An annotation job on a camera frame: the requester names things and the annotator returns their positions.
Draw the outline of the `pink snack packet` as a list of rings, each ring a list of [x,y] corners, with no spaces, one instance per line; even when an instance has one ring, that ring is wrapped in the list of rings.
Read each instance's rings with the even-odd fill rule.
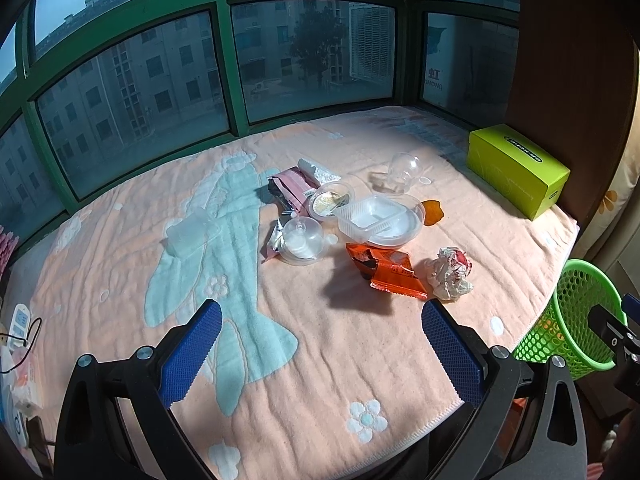
[[[306,203],[317,191],[317,187],[297,167],[291,167],[271,176],[268,179],[268,190],[280,200],[286,210],[293,211],[298,216],[306,216]]]

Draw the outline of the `clear plastic cup with white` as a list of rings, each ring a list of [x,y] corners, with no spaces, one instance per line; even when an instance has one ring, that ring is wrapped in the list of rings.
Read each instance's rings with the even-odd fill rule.
[[[321,224],[309,217],[291,219],[282,231],[281,258],[294,266],[319,260],[326,251]]]

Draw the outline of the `silver foil wrapper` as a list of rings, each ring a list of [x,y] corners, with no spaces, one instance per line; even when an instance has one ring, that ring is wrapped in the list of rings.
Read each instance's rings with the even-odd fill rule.
[[[262,255],[264,256],[264,262],[276,258],[280,254],[280,250],[283,245],[283,224],[280,219],[273,222],[270,234],[265,242]]]

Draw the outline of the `white power strip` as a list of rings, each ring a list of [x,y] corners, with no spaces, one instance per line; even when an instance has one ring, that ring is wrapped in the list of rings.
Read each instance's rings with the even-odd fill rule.
[[[27,422],[41,410],[32,346],[39,324],[17,304],[8,328],[1,325],[1,423],[18,448],[28,447]]]

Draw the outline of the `pink clothes hanger rack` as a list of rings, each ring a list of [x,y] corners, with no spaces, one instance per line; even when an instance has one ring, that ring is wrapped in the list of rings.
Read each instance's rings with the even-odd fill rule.
[[[7,231],[4,226],[0,226],[0,276],[6,270],[8,262],[20,242],[20,238],[12,231]]]

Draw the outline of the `frosted plastic lid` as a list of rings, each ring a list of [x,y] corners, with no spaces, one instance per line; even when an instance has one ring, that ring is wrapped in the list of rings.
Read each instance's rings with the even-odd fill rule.
[[[186,258],[217,237],[221,227],[202,207],[166,230],[166,249],[169,255]]]

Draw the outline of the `clear rectangular plastic tray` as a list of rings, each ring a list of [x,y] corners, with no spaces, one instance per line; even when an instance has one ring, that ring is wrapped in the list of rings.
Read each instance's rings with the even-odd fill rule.
[[[359,243],[377,235],[385,238],[408,235],[420,226],[416,213],[408,206],[377,195],[338,208],[335,218],[340,231]]]

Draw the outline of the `orange peel piece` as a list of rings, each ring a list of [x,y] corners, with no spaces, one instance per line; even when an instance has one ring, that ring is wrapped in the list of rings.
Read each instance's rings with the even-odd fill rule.
[[[424,200],[424,226],[434,226],[445,217],[439,200]]]

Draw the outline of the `lime green tissue box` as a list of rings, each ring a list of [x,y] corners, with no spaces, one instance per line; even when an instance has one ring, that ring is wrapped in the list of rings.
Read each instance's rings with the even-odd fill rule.
[[[470,132],[466,166],[529,220],[556,203],[570,176],[567,166],[505,124]]]

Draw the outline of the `red white paper wrapper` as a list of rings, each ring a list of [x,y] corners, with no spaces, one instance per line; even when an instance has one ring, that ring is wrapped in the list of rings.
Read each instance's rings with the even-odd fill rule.
[[[462,249],[448,246],[437,255],[418,264],[416,275],[425,286],[427,297],[442,302],[453,302],[473,290],[469,280],[472,261]]]

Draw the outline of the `orange snack bag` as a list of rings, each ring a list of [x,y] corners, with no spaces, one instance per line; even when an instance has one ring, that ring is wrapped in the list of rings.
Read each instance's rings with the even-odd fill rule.
[[[357,243],[347,243],[345,247],[352,262],[371,288],[422,301],[428,299],[428,292],[416,276],[405,252]]]

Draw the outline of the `green window frame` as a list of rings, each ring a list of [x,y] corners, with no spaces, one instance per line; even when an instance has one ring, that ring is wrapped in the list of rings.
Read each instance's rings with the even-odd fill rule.
[[[129,178],[300,118],[506,111],[520,0],[27,0],[1,57],[1,223],[26,252]]]

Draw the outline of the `round cup with printed lid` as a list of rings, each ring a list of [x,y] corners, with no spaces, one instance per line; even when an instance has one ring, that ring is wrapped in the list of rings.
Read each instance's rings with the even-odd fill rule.
[[[335,211],[355,200],[354,189],[346,182],[333,181],[322,184],[306,203],[308,214],[318,222],[335,218]]]

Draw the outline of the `round clear plastic bowl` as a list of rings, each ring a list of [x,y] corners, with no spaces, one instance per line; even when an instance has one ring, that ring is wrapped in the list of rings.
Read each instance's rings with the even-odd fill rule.
[[[334,211],[338,229],[356,243],[397,248],[413,240],[424,222],[420,200],[410,196],[369,195]]]

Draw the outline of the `green mesh waste basket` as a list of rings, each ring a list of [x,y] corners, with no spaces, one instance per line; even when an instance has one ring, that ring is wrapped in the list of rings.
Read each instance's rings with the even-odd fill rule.
[[[567,260],[547,307],[513,350],[514,358],[544,363],[562,356],[575,380],[612,370],[614,353],[588,326],[588,314],[596,304],[627,322],[622,298],[610,279],[587,261]]]

